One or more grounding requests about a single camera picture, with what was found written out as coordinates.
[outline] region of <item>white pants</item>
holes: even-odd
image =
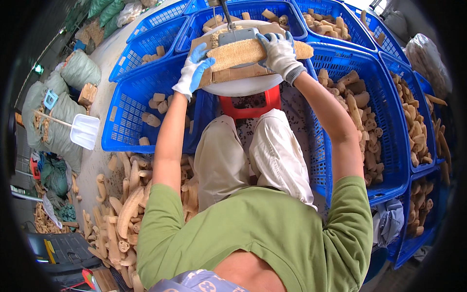
[[[302,150],[283,111],[272,109],[259,118],[249,151],[256,185],[284,191],[318,210]],[[200,212],[250,185],[248,159],[231,117],[222,115],[206,126],[196,148],[194,171],[199,177]]]

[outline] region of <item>shovel handle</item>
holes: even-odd
[[[43,117],[45,117],[45,118],[47,118],[47,119],[51,119],[52,121],[56,121],[57,123],[60,123],[60,124],[62,124],[62,125],[71,127],[71,125],[70,125],[69,123],[66,123],[66,122],[64,122],[64,121],[58,120],[58,119],[56,119],[56,118],[52,118],[51,116],[46,115],[46,114],[44,114],[44,113],[41,113],[41,112],[39,112],[38,110],[33,109],[33,112],[35,112],[36,114],[41,115],[41,116],[43,116]]]

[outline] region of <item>blue rubber glove palm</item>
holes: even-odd
[[[204,70],[216,62],[216,59],[206,56],[209,50],[205,50],[205,48],[206,43],[201,43],[193,49],[182,68],[182,76],[178,83],[172,87],[174,91],[184,94],[188,102],[191,101],[191,94],[198,88]]]
[[[306,71],[296,60],[294,40],[289,31],[285,32],[285,38],[282,34],[273,33],[256,34],[256,37],[266,52],[266,59],[259,61],[259,65],[280,74],[290,85],[302,71]]]

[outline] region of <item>hand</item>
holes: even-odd
[[[206,57],[209,50],[204,50],[205,48],[206,43],[201,43],[193,49],[182,68],[182,76],[178,83],[172,87],[174,91],[184,94],[188,102],[191,101],[191,94],[198,88],[204,70],[216,62],[216,59]]]
[[[259,65],[268,68],[282,76],[282,78],[293,85],[293,81],[302,71],[306,71],[303,64],[296,60],[294,41],[289,31],[282,34],[268,33],[256,34],[266,51],[266,59],[258,62]]]

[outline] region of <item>white plastic shovel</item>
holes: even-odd
[[[97,132],[99,131],[100,120],[85,114],[77,114],[73,119],[73,124],[66,123],[49,115],[34,110],[35,113],[56,121],[62,125],[71,127],[70,140],[88,150],[93,150],[96,143]]]

